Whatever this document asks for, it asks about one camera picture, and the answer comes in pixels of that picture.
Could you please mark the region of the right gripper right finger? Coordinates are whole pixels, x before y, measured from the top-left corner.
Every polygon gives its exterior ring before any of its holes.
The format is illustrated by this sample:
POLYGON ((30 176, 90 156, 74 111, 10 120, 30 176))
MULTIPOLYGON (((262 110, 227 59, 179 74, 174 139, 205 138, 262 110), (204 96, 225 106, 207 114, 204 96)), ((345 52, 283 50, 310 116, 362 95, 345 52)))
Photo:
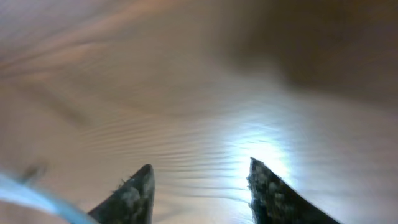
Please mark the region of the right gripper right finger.
POLYGON ((338 224, 253 157, 247 181, 256 224, 338 224))

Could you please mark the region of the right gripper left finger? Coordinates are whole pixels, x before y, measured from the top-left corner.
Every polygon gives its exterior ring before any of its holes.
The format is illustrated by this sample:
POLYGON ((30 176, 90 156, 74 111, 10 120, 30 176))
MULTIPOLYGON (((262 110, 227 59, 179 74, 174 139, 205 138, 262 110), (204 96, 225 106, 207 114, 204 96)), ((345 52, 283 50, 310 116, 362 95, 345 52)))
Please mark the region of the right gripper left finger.
POLYGON ((154 170, 146 164, 88 214, 100 224, 151 224, 154 196, 154 170))

